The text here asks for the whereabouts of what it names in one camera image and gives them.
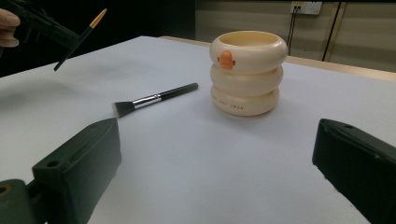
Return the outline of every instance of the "black makeup brush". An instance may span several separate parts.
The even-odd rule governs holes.
[[[190,91],[195,91],[198,89],[198,84],[197,83],[191,83],[186,86],[182,86],[170,91],[164,91],[158,94],[150,95],[147,97],[143,97],[138,100],[134,100],[131,102],[117,102],[113,103],[113,111],[116,114],[117,118],[122,118],[125,115],[134,112],[136,109],[146,106],[146,105],[152,105],[160,101],[165,101],[168,99],[171,99],[175,96],[179,96],[181,94],[190,92]]]
[[[88,34],[90,34],[91,31],[96,27],[99,21],[105,16],[106,12],[107,12],[107,8],[103,9],[103,11],[99,13],[99,15],[91,22],[91,24],[87,27],[87,29],[85,29],[85,31],[79,37],[78,44],[75,45],[73,48],[71,48],[69,51],[67,51],[64,57],[53,68],[55,72],[64,63],[64,61],[66,61],[70,57],[70,55],[72,55],[72,53],[78,48],[78,46],[82,43],[82,41],[84,41],[85,38],[87,38]]]

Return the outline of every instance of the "finger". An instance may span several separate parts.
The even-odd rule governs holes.
[[[19,44],[20,41],[18,39],[11,39],[11,40],[0,39],[0,47],[14,48],[17,47]]]
[[[14,37],[14,30],[2,30],[0,29],[0,39],[12,40]]]
[[[0,25],[0,30],[15,31],[16,29],[17,29],[16,26],[5,26],[5,25]]]
[[[21,20],[12,12],[0,8],[0,24],[7,26],[18,26],[21,24]]]

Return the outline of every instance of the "cable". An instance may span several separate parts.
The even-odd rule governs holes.
[[[297,11],[299,10],[298,7],[294,7],[294,10],[291,14],[291,21],[290,21],[290,28],[289,28],[289,35],[288,35],[288,42],[287,45],[289,47],[289,55],[291,52],[291,40],[293,38],[293,33],[294,33],[294,23],[296,21],[296,16],[297,16]]]
[[[329,38],[327,39],[327,43],[326,43],[326,48],[325,48],[325,50],[323,52],[323,57],[322,57],[322,61],[323,62],[324,62],[324,60],[326,58],[327,50],[329,49],[330,41],[332,39],[332,31],[334,30],[334,26],[335,26],[335,23],[336,23],[337,18],[338,18],[338,12],[340,11],[340,7],[341,7],[341,2],[338,3],[338,7],[337,7],[337,10],[336,10],[335,16],[334,16],[334,21],[332,21],[332,29],[330,30]]]

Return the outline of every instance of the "white table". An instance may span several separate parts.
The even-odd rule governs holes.
[[[243,118],[212,104],[205,46],[141,36],[54,65],[0,78],[0,180],[32,181],[113,102],[197,82],[119,119],[123,161],[90,223],[368,223],[312,164],[318,121],[396,146],[396,82],[284,62],[276,107]]]

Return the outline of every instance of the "beige wall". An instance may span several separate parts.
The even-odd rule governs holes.
[[[196,0],[196,39],[211,42],[236,30],[281,36],[290,29],[291,2]],[[322,60],[337,3],[323,3],[318,16],[296,18],[290,55]],[[396,72],[396,4],[347,3],[325,61]]]

